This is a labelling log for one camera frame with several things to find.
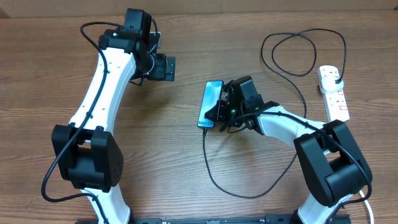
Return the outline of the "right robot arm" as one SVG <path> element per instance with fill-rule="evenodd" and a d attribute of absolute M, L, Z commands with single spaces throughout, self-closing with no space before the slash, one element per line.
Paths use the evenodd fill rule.
<path fill-rule="evenodd" d="M 368 192 L 357 201 L 371 196 L 372 172 L 345 122 L 311 121 L 264 102 L 250 76 L 206 83 L 197 125 L 207 131 L 216 123 L 220 131 L 252 129 L 296 150 L 310 194 L 292 214 L 266 215 L 265 223 L 351 223 L 339 209 L 354 204 L 363 187 Z"/>

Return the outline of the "white charger plug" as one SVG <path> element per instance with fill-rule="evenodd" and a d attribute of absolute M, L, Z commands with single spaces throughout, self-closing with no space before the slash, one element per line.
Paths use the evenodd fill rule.
<path fill-rule="evenodd" d="M 335 77 L 321 77 L 319 86 L 322 93 L 333 93 L 343 89 L 344 81 Z"/>

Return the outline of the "Galaxy smartphone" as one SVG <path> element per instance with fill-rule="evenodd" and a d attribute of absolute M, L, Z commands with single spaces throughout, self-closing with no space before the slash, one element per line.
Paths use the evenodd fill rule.
<path fill-rule="evenodd" d="M 197 122 L 199 128 L 215 127 L 223 84 L 221 80 L 208 81 L 206 83 Z"/>

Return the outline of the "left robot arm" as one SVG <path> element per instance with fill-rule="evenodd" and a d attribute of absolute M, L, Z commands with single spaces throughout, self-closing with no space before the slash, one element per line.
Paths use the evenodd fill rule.
<path fill-rule="evenodd" d="M 93 46 L 98 63 L 85 98 L 67 125 L 56 125 L 52 144 L 56 158 L 41 186 L 54 168 L 64 180 L 88 197 L 97 215 L 96 223 L 134 223 L 134 215 L 123 199 L 119 181 L 124 158 L 113 133 L 116 115 L 128 84 L 144 80 L 169 81 L 175 78 L 175 57 L 158 53 L 161 33 L 152 32 L 156 21 L 142 9 L 129 8 L 124 24 L 109 23 Z"/>

